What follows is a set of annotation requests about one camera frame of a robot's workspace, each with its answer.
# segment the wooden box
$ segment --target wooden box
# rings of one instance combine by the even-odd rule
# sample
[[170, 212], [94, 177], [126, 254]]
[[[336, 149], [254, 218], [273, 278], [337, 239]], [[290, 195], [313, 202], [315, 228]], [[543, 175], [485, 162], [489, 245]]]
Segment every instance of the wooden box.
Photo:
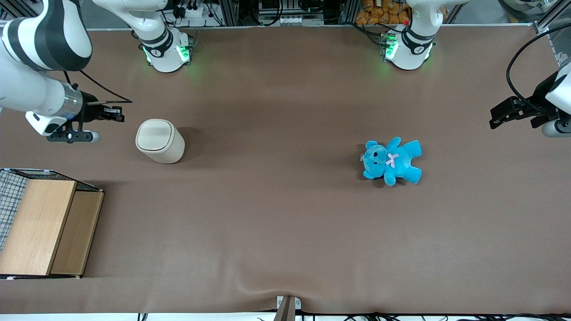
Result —
[[0, 275], [81, 276], [104, 192], [50, 170], [0, 170]]

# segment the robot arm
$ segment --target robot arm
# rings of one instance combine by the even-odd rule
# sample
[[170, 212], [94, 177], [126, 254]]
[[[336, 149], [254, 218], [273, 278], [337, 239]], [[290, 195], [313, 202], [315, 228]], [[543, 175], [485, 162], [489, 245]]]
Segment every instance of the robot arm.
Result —
[[469, 0], [407, 0], [412, 9], [407, 26], [389, 31], [387, 48], [383, 49], [386, 61], [404, 70], [419, 68], [428, 59], [432, 42], [444, 21], [440, 7], [460, 5]]
[[91, 59], [78, 0], [44, 1], [39, 16], [7, 21], [2, 42], [12, 59], [38, 71], [77, 71]]
[[571, 59], [561, 64], [559, 71], [537, 85], [533, 95], [526, 100], [509, 97], [491, 109], [490, 128], [501, 124], [533, 117], [532, 128], [542, 126], [546, 137], [571, 137]]
[[[0, 109], [25, 112], [32, 127], [49, 139], [64, 135], [64, 141], [70, 143], [96, 141], [97, 133], [81, 130], [83, 122], [122, 121], [123, 116], [120, 109], [88, 106], [97, 99], [49, 77], [47, 71], [83, 69], [91, 59], [92, 48], [78, 0], [43, 3], [37, 17], [0, 21]], [[80, 123], [79, 131], [71, 127], [74, 121]]]
[[148, 62], [162, 73], [170, 73], [190, 62], [192, 38], [167, 27], [157, 10], [167, 0], [93, 0], [125, 21], [143, 43]]

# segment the teddy bear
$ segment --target teddy bear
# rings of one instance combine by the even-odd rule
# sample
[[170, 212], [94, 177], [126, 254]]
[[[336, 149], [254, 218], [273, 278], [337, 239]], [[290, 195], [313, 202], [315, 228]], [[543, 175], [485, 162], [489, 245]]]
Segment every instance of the teddy bear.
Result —
[[422, 155], [423, 151], [418, 141], [408, 142], [399, 147], [400, 137], [393, 138], [387, 148], [375, 141], [365, 144], [367, 151], [361, 157], [365, 171], [363, 175], [368, 179], [384, 176], [385, 183], [393, 186], [397, 178], [416, 184], [420, 180], [422, 171], [411, 165], [411, 160]]

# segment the brown table surface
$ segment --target brown table surface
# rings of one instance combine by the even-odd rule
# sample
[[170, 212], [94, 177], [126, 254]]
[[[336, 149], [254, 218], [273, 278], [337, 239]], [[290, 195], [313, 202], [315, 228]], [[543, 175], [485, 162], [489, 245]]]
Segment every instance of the brown table surface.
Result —
[[[192, 66], [160, 74], [129, 33], [91, 33], [86, 71], [135, 102], [126, 123], [67, 145], [0, 117], [1, 166], [106, 190], [85, 278], [0, 282], [0, 312], [256, 311], [281, 294], [322, 313], [568, 311], [571, 139], [488, 126], [533, 34], [442, 28], [405, 72], [352, 28], [204, 31]], [[556, 68], [541, 41], [514, 83], [530, 94]], [[179, 163], [136, 149], [149, 118], [180, 128]], [[397, 135], [423, 146], [420, 183], [364, 180], [363, 144]]]

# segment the white trash can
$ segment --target white trash can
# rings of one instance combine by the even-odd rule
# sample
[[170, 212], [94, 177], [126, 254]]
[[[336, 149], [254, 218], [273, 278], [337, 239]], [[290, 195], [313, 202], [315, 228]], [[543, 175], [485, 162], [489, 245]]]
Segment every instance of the white trash can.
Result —
[[184, 153], [184, 139], [175, 126], [164, 119], [143, 122], [135, 144], [143, 154], [163, 164], [177, 162]]

